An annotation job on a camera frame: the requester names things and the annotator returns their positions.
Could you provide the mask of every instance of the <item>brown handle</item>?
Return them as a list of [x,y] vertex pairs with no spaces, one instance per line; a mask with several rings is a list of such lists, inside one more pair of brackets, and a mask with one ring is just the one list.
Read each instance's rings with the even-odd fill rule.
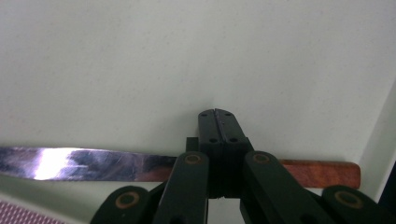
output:
[[345,185],[358,189],[361,185],[361,168],[353,162],[279,161],[305,188],[323,189],[332,185]]

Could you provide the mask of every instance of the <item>screw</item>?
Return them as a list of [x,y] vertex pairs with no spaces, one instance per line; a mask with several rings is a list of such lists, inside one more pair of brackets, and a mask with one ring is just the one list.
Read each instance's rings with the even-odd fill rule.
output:
[[116,206],[119,209],[125,209],[137,205],[139,203],[139,194],[129,191],[121,194],[116,200]]

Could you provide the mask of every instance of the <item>white backdrop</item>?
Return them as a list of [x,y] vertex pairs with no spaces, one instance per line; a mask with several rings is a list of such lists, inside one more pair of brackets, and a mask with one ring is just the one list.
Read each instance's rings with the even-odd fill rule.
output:
[[[395,59],[391,0],[3,0],[0,145],[176,156],[217,107],[258,150],[358,163],[377,199],[395,158]],[[0,192],[86,223],[124,185],[1,177]],[[237,202],[213,204],[209,223],[241,222]]]

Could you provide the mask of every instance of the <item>black plastic part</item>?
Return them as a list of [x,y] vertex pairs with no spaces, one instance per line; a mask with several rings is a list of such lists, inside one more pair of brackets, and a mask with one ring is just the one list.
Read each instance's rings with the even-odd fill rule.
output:
[[161,198],[154,224],[205,224],[209,160],[200,152],[177,158]]
[[209,198],[239,198],[243,159],[251,144],[229,111],[206,110],[198,124],[199,151],[210,159]]
[[246,224],[269,223],[264,212],[260,208],[260,204],[257,202],[254,194],[248,187],[245,187],[245,190],[241,196],[239,209],[241,210],[241,215]]
[[111,193],[97,210],[91,224],[147,223],[149,193],[139,187],[123,187]]
[[186,139],[186,152],[199,151],[199,139],[197,137],[188,137]]
[[394,224],[396,217],[355,189],[332,186],[323,190],[322,201],[337,223]]
[[387,185],[382,192],[378,204],[396,216],[396,162],[393,164]]
[[244,178],[268,223],[335,223],[291,174],[269,153],[245,157]]

